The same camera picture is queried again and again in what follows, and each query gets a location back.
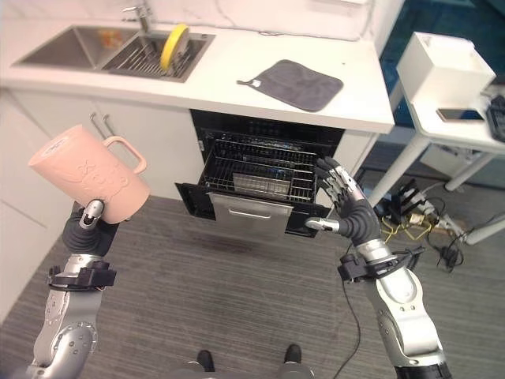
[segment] cabinet handle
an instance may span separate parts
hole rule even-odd
[[[107,128],[107,130],[109,131],[110,135],[111,136],[115,136],[116,133],[114,133],[113,129],[112,129],[112,126],[110,126],[109,124],[109,118],[110,118],[110,114],[106,113],[103,117],[102,117],[102,121],[103,121],[103,124],[105,125],[105,127]]]
[[[89,115],[89,121],[92,122],[93,126],[96,128],[96,130],[98,130],[98,133],[100,133],[100,136],[102,136],[102,138],[105,140],[107,137],[105,137],[105,134],[103,134],[103,131],[99,128],[99,126],[96,124],[96,121],[95,121],[95,116],[96,116],[96,112],[93,112]]]

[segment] drawer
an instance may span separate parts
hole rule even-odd
[[[186,206],[188,212],[195,216],[210,220],[216,220],[216,210],[212,204],[211,195],[213,193],[222,194],[227,197],[235,197],[238,200],[260,200],[264,203],[271,203],[274,205],[287,205],[291,206],[291,213],[287,220],[285,232],[291,235],[301,235],[304,237],[315,237],[317,231],[310,229],[305,226],[305,221],[309,217],[326,217],[330,212],[329,208],[323,205],[313,204],[313,203],[296,203],[289,201],[269,201],[266,199],[258,199],[258,197],[252,197],[250,195],[240,194],[237,195],[232,191],[226,190],[216,190],[209,188],[207,186],[199,186],[196,184],[189,183],[176,183],[179,193],[181,194],[182,200]]]
[[[176,186],[190,214],[216,220],[230,231],[314,237],[316,231],[305,221],[330,212],[315,204],[316,159],[313,152],[277,142],[216,139],[200,181]]]
[[[252,232],[264,237],[283,235],[292,205],[271,203],[210,192],[215,220],[232,232]]]

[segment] mug handle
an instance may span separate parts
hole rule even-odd
[[[122,143],[139,160],[139,164],[137,165],[137,167],[135,167],[133,169],[133,173],[134,174],[139,174],[140,172],[142,172],[142,171],[144,171],[146,169],[146,167],[148,166],[148,162],[137,151],[137,149],[134,148],[125,138],[119,137],[119,136],[112,136],[112,137],[107,138],[105,141],[103,141],[103,144],[106,147],[109,147],[114,142]]]

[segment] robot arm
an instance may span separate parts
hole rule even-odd
[[[24,377],[77,378],[95,349],[103,289],[114,284],[116,275],[103,257],[118,224],[100,220],[102,211],[102,201],[91,201],[84,210],[72,212],[65,225],[63,242],[72,254],[63,272],[59,267],[49,272],[44,324]]]
[[[334,159],[318,159],[318,184],[333,200],[341,219],[310,218],[306,225],[351,239],[357,256],[340,261],[342,280],[366,282],[380,335],[400,379],[450,379],[433,321],[422,302],[419,279],[407,268],[408,253],[391,253],[380,237],[372,206],[354,179]]]

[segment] yellow plate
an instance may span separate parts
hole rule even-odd
[[[189,28],[185,24],[175,25],[175,28],[170,32],[161,53],[161,58],[159,59],[159,65],[162,69],[168,70],[172,59],[178,52],[179,43],[184,39],[183,37],[185,37],[187,33],[189,33]]]

